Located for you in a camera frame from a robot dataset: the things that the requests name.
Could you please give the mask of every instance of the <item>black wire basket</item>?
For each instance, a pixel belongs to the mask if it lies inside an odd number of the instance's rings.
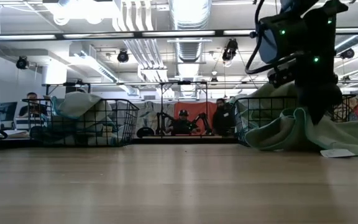
[[[349,121],[351,113],[350,99],[355,95],[343,95],[340,105],[330,108],[326,115],[335,122]],[[291,96],[239,98],[233,106],[236,122],[236,136],[239,143],[247,146],[245,133],[270,124],[277,119],[286,108],[296,108],[298,99]]]
[[[80,117],[62,115],[51,100],[23,100],[26,115],[16,119],[16,129],[44,146],[112,146],[132,143],[138,107],[128,100],[102,99]]]

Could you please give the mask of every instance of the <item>paper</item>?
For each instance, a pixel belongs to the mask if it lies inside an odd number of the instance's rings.
[[[355,156],[355,154],[347,149],[328,149],[320,151],[325,158],[338,158]]]

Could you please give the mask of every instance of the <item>cap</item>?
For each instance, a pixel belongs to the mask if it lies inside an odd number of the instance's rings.
[[[187,112],[187,110],[180,110],[179,116],[189,116],[189,112]]]

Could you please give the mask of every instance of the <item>seated person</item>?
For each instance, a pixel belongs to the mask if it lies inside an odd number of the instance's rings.
[[[47,112],[47,107],[45,105],[40,105],[39,104],[39,100],[37,100],[38,96],[36,93],[28,93],[27,94],[27,99],[30,100],[30,102],[28,103],[27,106],[23,106],[20,109],[19,112],[19,117],[20,118],[26,118],[29,116],[29,111],[30,111],[30,116],[34,116],[34,117],[39,117],[40,114],[44,114],[45,116],[48,115]]]
[[[236,125],[231,107],[222,98],[216,100],[216,105],[218,107],[212,120],[213,133],[221,136],[230,135],[233,127]]]
[[[188,116],[189,113],[187,110],[179,111],[179,119],[172,121],[166,132],[171,133],[171,135],[194,134],[200,132],[201,130],[196,124],[192,124],[189,120],[187,120]]]

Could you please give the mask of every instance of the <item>wooden floor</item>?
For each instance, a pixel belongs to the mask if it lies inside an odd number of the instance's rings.
[[[5,150],[0,223],[358,224],[358,158],[236,144]]]

